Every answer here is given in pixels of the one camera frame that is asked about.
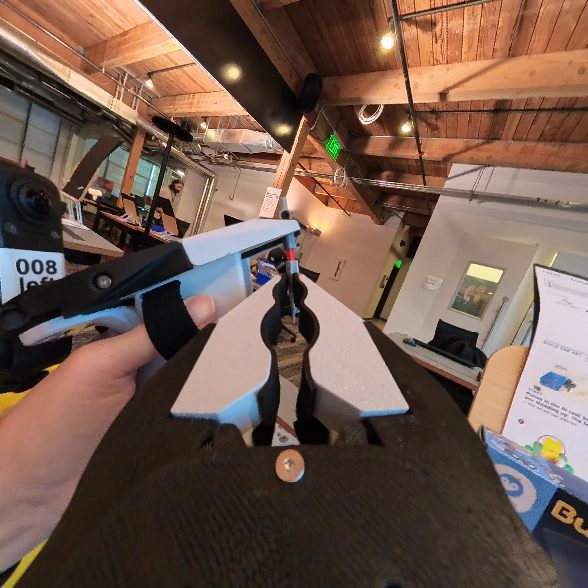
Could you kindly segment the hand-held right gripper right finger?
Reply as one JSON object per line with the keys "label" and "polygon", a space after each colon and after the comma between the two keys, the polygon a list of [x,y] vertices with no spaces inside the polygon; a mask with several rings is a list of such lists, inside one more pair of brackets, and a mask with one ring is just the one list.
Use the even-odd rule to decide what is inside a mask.
{"label": "hand-held right gripper right finger", "polygon": [[408,412],[362,318],[304,275],[294,276],[294,301],[307,343],[294,424],[301,444],[327,445],[349,423]]}

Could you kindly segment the grey connector red-tipped axle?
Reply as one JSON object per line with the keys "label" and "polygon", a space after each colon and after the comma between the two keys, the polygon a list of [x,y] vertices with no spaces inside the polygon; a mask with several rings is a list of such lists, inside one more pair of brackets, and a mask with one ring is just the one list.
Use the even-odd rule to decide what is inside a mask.
{"label": "grey connector red-tipped axle", "polygon": [[[279,199],[279,205],[278,205],[278,218],[280,220],[284,220],[284,221],[294,221],[294,223],[296,224],[296,227],[298,227],[297,229],[295,229],[295,231],[299,230],[299,224],[296,220],[293,219],[293,215],[292,215],[292,211],[288,208],[288,203],[287,203],[287,199],[285,196],[281,196]],[[298,267],[298,259],[296,257],[296,236],[295,236],[295,232],[291,232],[288,233],[285,237],[284,237],[284,245],[283,245],[285,252],[286,252],[286,259],[287,259],[287,263],[291,266],[291,267]]]}

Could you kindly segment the grey sleeve with dark pin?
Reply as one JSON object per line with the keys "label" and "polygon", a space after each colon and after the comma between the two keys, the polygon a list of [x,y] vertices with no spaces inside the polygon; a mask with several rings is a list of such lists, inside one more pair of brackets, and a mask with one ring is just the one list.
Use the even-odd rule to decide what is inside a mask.
{"label": "grey sleeve with dark pin", "polygon": [[292,316],[292,324],[296,324],[296,305],[295,305],[295,292],[293,289],[293,278],[299,273],[299,264],[296,259],[293,261],[286,262],[286,274],[288,276],[288,295],[290,302],[290,314]]}

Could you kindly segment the person's left forearm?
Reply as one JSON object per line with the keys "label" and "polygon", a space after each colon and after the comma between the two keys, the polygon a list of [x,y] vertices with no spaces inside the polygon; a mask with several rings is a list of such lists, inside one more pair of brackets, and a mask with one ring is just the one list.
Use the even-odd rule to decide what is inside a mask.
{"label": "person's left forearm", "polygon": [[47,540],[62,519],[75,485],[1,479],[1,571]]}

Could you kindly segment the long office desk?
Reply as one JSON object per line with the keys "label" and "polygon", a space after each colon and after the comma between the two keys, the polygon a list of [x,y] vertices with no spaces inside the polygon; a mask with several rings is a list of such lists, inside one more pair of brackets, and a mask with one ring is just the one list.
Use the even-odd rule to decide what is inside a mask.
{"label": "long office desk", "polygon": [[421,345],[409,345],[405,342],[408,335],[399,332],[387,334],[395,344],[405,353],[411,356],[418,364],[429,371],[436,373],[451,382],[464,386],[476,393],[479,389],[481,374],[483,370],[477,366],[469,367],[464,364],[445,357],[440,353],[422,347]]}

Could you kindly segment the person's left hand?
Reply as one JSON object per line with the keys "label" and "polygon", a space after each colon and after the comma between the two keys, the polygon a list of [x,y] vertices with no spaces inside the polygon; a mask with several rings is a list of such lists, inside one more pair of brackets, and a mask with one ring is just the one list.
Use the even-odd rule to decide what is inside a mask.
{"label": "person's left hand", "polygon": [[159,356],[144,324],[74,351],[1,421],[1,509],[67,503],[108,427]]}

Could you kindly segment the white paper notice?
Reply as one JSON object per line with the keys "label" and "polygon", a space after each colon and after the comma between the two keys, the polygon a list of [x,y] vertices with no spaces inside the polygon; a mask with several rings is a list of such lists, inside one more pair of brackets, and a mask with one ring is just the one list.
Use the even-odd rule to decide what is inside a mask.
{"label": "white paper notice", "polygon": [[281,195],[282,189],[267,187],[259,212],[260,218],[272,219],[275,217]]}

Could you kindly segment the black tilted panel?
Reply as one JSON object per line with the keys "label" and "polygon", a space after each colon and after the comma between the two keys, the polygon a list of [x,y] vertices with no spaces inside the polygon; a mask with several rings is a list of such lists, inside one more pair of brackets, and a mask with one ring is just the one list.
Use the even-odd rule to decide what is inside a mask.
{"label": "black tilted panel", "polygon": [[122,143],[123,138],[120,136],[100,137],[78,163],[70,179],[61,189],[61,195],[80,201],[87,194],[102,162]]}

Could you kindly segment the wooden chair back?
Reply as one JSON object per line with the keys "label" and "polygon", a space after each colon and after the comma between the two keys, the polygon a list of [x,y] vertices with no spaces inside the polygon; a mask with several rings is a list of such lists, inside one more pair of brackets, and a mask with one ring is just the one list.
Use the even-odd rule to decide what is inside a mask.
{"label": "wooden chair back", "polygon": [[489,357],[468,415],[475,432],[482,426],[503,432],[528,355],[527,346],[509,346]]}

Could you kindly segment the yellow plastic bin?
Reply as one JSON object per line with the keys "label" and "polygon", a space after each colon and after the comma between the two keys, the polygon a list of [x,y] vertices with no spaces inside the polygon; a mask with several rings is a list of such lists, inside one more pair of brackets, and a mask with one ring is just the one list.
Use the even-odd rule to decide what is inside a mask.
{"label": "yellow plastic bin", "polygon": [[[23,392],[6,392],[1,393],[1,418],[6,417],[9,412],[21,402],[29,393],[30,389]],[[1,587],[15,587],[20,577],[24,574],[28,566],[34,561],[39,554],[44,542],[34,548],[29,554],[24,556],[19,562],[12,567],[1,572]]]}

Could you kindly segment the black round speaker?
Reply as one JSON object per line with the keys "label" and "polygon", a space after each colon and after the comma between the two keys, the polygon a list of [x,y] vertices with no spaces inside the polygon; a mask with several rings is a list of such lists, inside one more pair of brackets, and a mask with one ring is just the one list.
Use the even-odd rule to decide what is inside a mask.
{"label": "black round speaker", "polygon": [[295,101],[295,111],[298,114],[308,114],[315,110],[323,91],[323,79],[316,72],[306,75],[302,89]]}

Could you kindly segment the blue robot kit box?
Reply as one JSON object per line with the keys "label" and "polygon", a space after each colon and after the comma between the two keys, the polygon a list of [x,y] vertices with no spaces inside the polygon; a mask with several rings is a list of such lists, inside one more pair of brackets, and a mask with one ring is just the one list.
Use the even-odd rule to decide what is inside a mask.
{"label": "blue robot kit box", "polygon": [[587,482],[481,426],[511,505],[551,559],[562,587],[587,587]]}

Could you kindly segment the white instruction sheet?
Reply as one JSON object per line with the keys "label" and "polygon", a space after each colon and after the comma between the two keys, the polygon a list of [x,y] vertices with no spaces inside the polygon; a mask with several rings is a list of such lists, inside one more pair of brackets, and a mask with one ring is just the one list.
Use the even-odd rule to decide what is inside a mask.
{"label": "white instruction sheet", "polygon": [[587,480],[587,279],[535,264],[533,330],[503,436]]}

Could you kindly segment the wooden post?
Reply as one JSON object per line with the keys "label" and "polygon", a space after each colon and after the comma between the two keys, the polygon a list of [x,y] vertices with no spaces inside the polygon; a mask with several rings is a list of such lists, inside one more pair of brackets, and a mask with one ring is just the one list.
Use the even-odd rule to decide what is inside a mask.
{"label": "wooden post", "polygon": [[303,115],[290,152],[284,151],[281,156],[281,160],[278,165],[275,180],[272,186],[273,188],[280,190],[277,208],[273,215],[274,218],[278,218],[280,215],[281,198],[285,198],[288,194],[288,190],[295,174],[296,167],[299,163],[299,158],[301,157],[303,148],[305,147],[310,129],[311,128],[308,124],[308,121]]}

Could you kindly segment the silver air duct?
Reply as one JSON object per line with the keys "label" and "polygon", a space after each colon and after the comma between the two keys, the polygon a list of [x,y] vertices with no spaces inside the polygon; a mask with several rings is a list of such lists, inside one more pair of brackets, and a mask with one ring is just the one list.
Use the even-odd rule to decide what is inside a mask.
{"label": "silver air duct", "polygon": [[163,138],[164,135],[141,113],[115,98],[106,90],[94,84],[78,71],[60,63],[44,49],[29,43],[26,35],[9,24],[1,22],[1,64],[21,78],[24,85],[43,98],[43,92],[50,92],[56,99],[69,99],[80,104],[87,111],[103,111],[110,119],[119,119],[136,126],[149,135]]}

